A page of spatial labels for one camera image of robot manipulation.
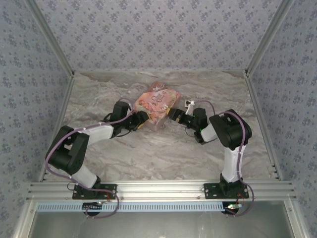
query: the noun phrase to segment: purple cable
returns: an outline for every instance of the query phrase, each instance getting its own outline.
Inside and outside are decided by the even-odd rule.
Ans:
[[[213,114],[216,115],[216,112],[214,110],[214,106],[213,106],[213,104],[210,101],[208,101],[208,100],[200,100],[200,101],[196,101],[196,103],[209,103],[210,106],[212,107]]]
[[[130,106],[131,106],[131,111],[127,114],[126,117],[120,119],[120,120],[117,120],[117,121],[111,121],[111,122],[103,122],[103,123],[98,123],[96,125],[90,125],[88,127],[83,127],[83,128],[78,128],[78,129],[75,129],[73,131],[71,131],[70,133],[68,133],[67,135],[65,135],[61,140],[58,141],[58,143],[56,143],[56,145],[52,148],[52,150],[49,152],[48,156],[46,157],[45,159],[45,167],[46,169],[52,173],[53,175],[56,175],[58,177],[61,177],[61,178],[65,178],[65,179],[69,179],[71,180],[72,182],[78,184],[79,186],[83,187],[84,189],[87,189],[87,190],[90,190],[90,191],[95,191],[95,192],[106,192],[106,193],[110,193],[112,194],[116,200],[117,200],[117,206],[115,208],[115,210],[113,212],[111,212],[110,214],[107,214],[107,215],[104,215],[104,216],[98,216],[98,217],[92,217],[92,216],[89,216],[88,215],[88,210],[90,207],[88,207],[85,211],[85,214],[87,215],[88,218],[93,218],[93,219],[100,219],[100,218],[107,218],[107,217],[110,217],[112,215],[114,215],[117,210],[119,209],[119,204],[120,204],[120,201],[119,201],[119,197],[117,196],[116,193],[110,191],[110,190],[107,190],[107,189],[96,189],[96,188],[89,188],[89,187],[86,187],[84,186],[83,184],[79,183],[77,180],[73,179],[71,176],[66,176],[66,175],[61,175],[59,173],[56,173],[54,172],[53,170],[50,169],[49,167],[49,160],[52,156],[52,154],[54,153],[54,151],[57,149],[57,147],[65,140],[67,139],[68,137],[70,137],[72,134],[75,134],[76,132],[79,132],[79,131],[83,131],[83,130],[86,130],[86,129],[92,129],[92,128],[96,128],[96,127],[99,127],[99,126],[103,126],[103,125],[111,125],[111,124],[115,124],[115,123],[119,123],[119,122],[122,122],[124,120],[126,120],[131,114],[132,114],[132,111],[134,109],[134,104],[127,98],[120,98],[119,101],[121,100],[127,100],[129,101],[130,103]]]
[[[252,193],[252,202],[251,202],[250,207],[249,207],[246,211],[244,211],[243,213],[238,214],[238,215],[236,215],[236,214],[234,214],[234,215],[229,215],[229,216],[231,216],[231,217],[241,217],[241,216],[247,214],[247,213],[252,209],[253,204],[254,204],[254,199],[255,199],[253,189],[252,189],[251,186],[248,185],[246,182],[243,182],[243,180],[241,179],[241,176],[240,176],[240,171],[239,171],[239,165],[240,165],[240,161],[241,161],[241,151],[242,151],[242,147],[243,147],[244,141],[246,140],[246,130],[245,130],[245,127],[244,127],[243,122],[241,121],[241,119],[240,119],[237,115],[235,115],[234,113],[232,113],[232,112],[222,112],[222,113],[219,113],[219,115],[221,115],[221,114],[229,114],[229,115],[234,116],[234,117],[238,120],[238,122],[240,123],[241,128],[242,128],[242,141],[241,141],[241,145],[240,145],[240,147],[239,147],[238,162],[237,162],[237,176],[238,176],[238,178],[239,178],[239,181],[240,181],[243,185],[245,185],[245,186],[247,186],[247,187],[250,188],[250,191],[251,191],[251,193]]]

